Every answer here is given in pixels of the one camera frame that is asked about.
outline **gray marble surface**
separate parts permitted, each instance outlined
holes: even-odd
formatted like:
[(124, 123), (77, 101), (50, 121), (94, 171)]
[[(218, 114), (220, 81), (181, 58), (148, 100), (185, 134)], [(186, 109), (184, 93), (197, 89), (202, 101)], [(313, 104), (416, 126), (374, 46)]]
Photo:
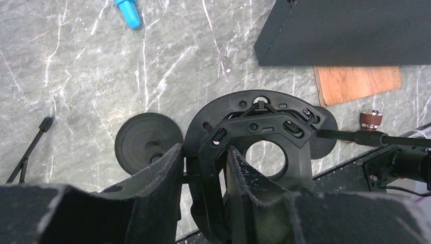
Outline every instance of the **gray marble surface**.
[[(277, 90), (318, 105), (311, 67), (257, 64), (253, 44), (273, 3), (138, 0), (143, 28), (133, 31), (111, 0), (0, 0), (0, 181), (47, 115), (55, 122), (30, 158), (27, 182), (100, 191), (128, 177), (113, 146), (135, 114), (168, 115), (185, 134), (206, 103), (239, 90)], [(429, 122), (431, 67), (401, 70), (402, 88), (329, 107), (338, 126), (357, 130), (360, 110), (370, 108), (385, 114), (381, 130), (390, 135)], [(368, 149), (339, 142), (313, 172)], [(251, 151), (261, 171), (280, 164), (276, 146)], [(184, 186), (178, 236), (195, 228), (190, 205)]]

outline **blue plastic cap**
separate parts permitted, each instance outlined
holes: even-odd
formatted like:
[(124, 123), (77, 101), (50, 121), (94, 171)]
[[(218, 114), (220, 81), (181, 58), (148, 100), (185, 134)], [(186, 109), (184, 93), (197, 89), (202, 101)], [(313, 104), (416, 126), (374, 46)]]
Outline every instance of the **blue plastic cap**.
[(130, 26), (130, 28), (135, 29), (141, 26), (141, 19), (138, 15), (138, 10), (136, 10), (135, 0), (115, 0), (115, 4), (120, 9), (124, 20)]

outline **brown knob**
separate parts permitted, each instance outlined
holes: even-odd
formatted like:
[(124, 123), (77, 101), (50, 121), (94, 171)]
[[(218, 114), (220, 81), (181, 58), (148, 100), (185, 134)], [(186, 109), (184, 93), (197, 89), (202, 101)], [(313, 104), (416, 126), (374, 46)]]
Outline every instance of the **brown knob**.
[(375, 131), (382, 124), (383, 114), (378, 110), (366, 110), (361, 113), (361, 129)]

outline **wooden board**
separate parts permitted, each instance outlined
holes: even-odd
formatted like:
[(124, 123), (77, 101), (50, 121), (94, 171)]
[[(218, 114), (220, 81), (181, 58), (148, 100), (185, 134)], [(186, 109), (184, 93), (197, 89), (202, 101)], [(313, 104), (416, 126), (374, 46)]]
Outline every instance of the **wooden board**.
[(327, 107), (401, 87), (398, 66), (314, 66), (320, 106)]

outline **black rubber tip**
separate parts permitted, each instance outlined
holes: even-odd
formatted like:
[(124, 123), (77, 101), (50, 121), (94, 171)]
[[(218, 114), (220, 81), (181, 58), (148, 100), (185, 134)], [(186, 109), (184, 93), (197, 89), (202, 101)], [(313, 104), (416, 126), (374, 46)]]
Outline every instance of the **black rubber tip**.
[(39, 129), (43, 132), (47, 132), (49, 128), (51, 128), (52, 122), (54, 122), (54, 119), (51, 117), (45, 117), (39, 126)]
[(173, 145), (183, 143), (178, 125), (158, 113), (138, 114), (124, 123), (115, 138), (115, 156), (133, 175), (157, 161)]
[[(315, 106), (315, 108), (326, 117), (326, 120), (320, 129), (338, 130), (336, 119), (329, 110), (318, 106)], [(310, 139), (311, 159), (321, 159), (328, 155), (334, 149), (336, 141), (337, 140), (335, 139), (318, 138), (315, 131), (314, 135)]]

